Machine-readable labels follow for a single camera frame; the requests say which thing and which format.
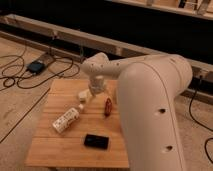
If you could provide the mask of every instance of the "red object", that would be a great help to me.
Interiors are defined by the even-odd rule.
[[[105,103],[105,112],[104,112],[104,115],[106,117],[110,116],[111,111],[112,111],[112,101],[111,101],[110,98],[107,98],[106,103]]]

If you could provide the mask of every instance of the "white bottle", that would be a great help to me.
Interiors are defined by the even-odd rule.
[[[55,122],[53,122],[53,127],[58,133],[62,133],[69,125],[79,118],[79,113],[83,110],[84,106],[80,104],[78,108],[70,108],[61,117],[59,117]]]

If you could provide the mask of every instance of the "power adapter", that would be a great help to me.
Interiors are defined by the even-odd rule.
[[[38,59],[31,62],[27,66],[27,71],[38,75],[53,62],[55,62],[55,59],[53,58],[53,56],[49,55],[48,53],[44,53]]]
[[[45,69],[45,65],[39,61],[33,61],[27,66],[27,71],[33,74],[40,74]]]

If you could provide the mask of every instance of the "wire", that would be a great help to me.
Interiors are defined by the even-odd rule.
[[[194,121],[195,123],[197,123],[198,125],[202,126],[203,128],[206,128],[207,130],[213,132],[213,129],[212,129],[212,128],[209,128],[208,126],[206,126],[206,125],[204,125],[203,123],[201,123],[200,121],[198,121],[198,120],[193,116],[193,114],[192,114],[192,109],[191,109],[191,108],[192,108],[192,103],[193,103],[193,101],[194,101],[194,99],[195,99],[195,97],[196,97],[196,95],[197,95],[197,92],[199,91],[199,88],[200,88],[200,85],[201,85],[202,81],[203,81],[203,77],[201,76],[200,79],[199,79],[198,86],[197,86],[197,88],[195,89],[195,92],[194,92],[194,94],[193,94],[193,96],[192,96],[192,98],[191,98],[190,104],[189,104],[189,115],[191,116],[191,118],[193,119],[193,121]]]
[[[213,164],[213,159],[210,157],[209,152],[208,152],[208,149],[207,149],[207,145],[208,145],[209,141],[212,141],[212,140],[213,140],[213,138],[208,138],[208,139],[205,141],[204,149],[205,149],[206,156],[208,157],[209,161]]]
[[[55,61],[56,63],[59,62],[59,63],[64,63],[64,64],[70,64],[70,62],[62,61],[62,60],[60,60],[60,59],[68,59],[68,60],[71,60],[72,63],[73,63],[73,66],[76,66],[76,67],[77,67],[78,73],[79,73],[80,67],[79,67],[78,65],[74,64],[72,58],[69,58],[69,57],[65,57],[65,58],[64,58],[64,57],[54,57],[54,59],[56,60],[56,61]],[[56,74],[50,67],[48,67],[48,71],[49,71],[51,74],[53,74],[53,75]],[[71,78],[71,77],[73,77],[73,75],[64,76],[64,73],[63,73],[63,75],[61,74],[61,75],[58,75],[58,76],[59,76],[60,78]]]
[[[203,80],[203,77],[200,76],[200,80],[199,80],[198,86],[197,86],[197,88],[195,89],[195,92],[194,92],[194,94],[193,94],[193,96],[192,96],[192,98],[191,98],[190,104],[189,104],[189,114],[190,114],[191,118],[193,119],[193,121],[194,121],[195,123],[197,123],[198,125],[202,126],[202,127],[205,128],[205,129],[209,130],[210,132],[213,132],[213,129],[212,129],[212,128],[209,128],[208,126],[204,125],[203,123],[201,123],[200,121],[198,121],[197,119],[195,119],[195,117],[193,116],[192,111],[191,111],[192,103],[193,103],[193,101],[194,101],[194,99],[195,99],[195,97],[196,97],[196,95],[197,95],[197,92],[199,91],[199,87],[200,87],[200,85],[201,85],[201,83],[202,83],[202,80]],[[208,149],[207,149],[208,142],[209,142],[209,141],[212,141],[212,140],[213,140],[213,138],[208,138],[208,139],[206,139],[206,141],[205,141],[205,143],[204,143],[204,150],[205,150],[205,154],[206,154],[207,158],[208,158],[209,161],[213,164],[213,159],[210,157],[209,152],[208,152]]]
[[[64,70],[62,70],[62,71],[60,71],[60,72],[58,72],[58,73],[55,73],[53,76],[51,76],[51,77],[49,77],[49,78],[43,80],[42,82],[40,82],[40,83],[38,83],[38,84],[36,84],[36,85],[29,86],[29,87],[25,87],[25,86],[20,85],[20,83],[21,83],[23,80],[26,80],[26,78],[23,77],[24,74],[26,73],[26,71],[25,71],[25,72],[20,76],[20,78],[18,78],[18,81],[17,81],[16,85],[17,85],[17,87],[19,87],[20,89],[32,89],[32,88],[36,88],[36,87],[38,87],[38,86],[44,84],[45,82],[47,82],[47,81],[50,80],[51,78],[54,78],[54,77],[56,77],[56,76],[60,76],[60,74],[62,74],[62,73],[64,73],[64,72],[68,71],[69,69],[71,69],[71,68],[73,67],[73,65],[74,65],[74,62],[73,62],[73,60],[72,60],[72,62],[70,63],[70,66],[69,66],[68,68],[66,68],[66,69],[64,69]],[[75,64],[75,66],[77,66],[77,71],[76,71],[74,74],[70,75],[69,77],[73,77],[73,76],[77,75],[77,74],[80,72],[80,67],[79,67],[78,65],[76,65],[76,64]]]
[[[11,134],[11,132],[20,124],[20,122],[36,107],[36,105],[44,98],[49,92],[50,88],[46,90],[42,96],[31,106],[31,108],[23,115],[21,119],[12,127],[12,129],[1,139],[0,144]]]

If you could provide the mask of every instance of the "floor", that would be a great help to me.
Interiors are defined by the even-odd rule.
[[[21,54],[24,46],[0,38],[0,56],[8,54]],[[24,55],[26,64],[36,59],[43,52],[27,48]],[[0,66],[11,59],[1,59]],[[60,71],[65,64],[53,64],[51,69]],[[72,74],[76,68],[72,68],[66,74]],[[34,85],[50,76],[51,73],[45,71],[39,78],[25,82],[26,85]],[[74,78],[87,78],[80,72]],[[0,139],[24,116],[32,104],[49,88],[52,80],[44,85],[30,89],[21,90],[16,86],[0,92]],[[0,144],[0,170],[1,171],[47,171],[47,168],[36,168],[25,166],[25,158],[30,147],[31,140],[36,129],[36,124],[42,112],[45,98],[18,124],[11,134]],[[180,128],[181,140],[184,148],[184,155],[188,171],[212,171],[213,165],[208,161],[204,153],[204,141],[213,137],[211,132],[195,124],[188,115],[188,105],[190,99],[178,96],[175,99],[177,119]],[[192,111],[195,117],[206,125],[213,127],[213,106],[199,101],[193,103]],[[209,143],[209,153],[213,158],[213,142]],[[70,169],[59,168],[59,170],[70,171],[95,171],[97,169]],[[99,169],[97,171],[123,171],[122,169]]]

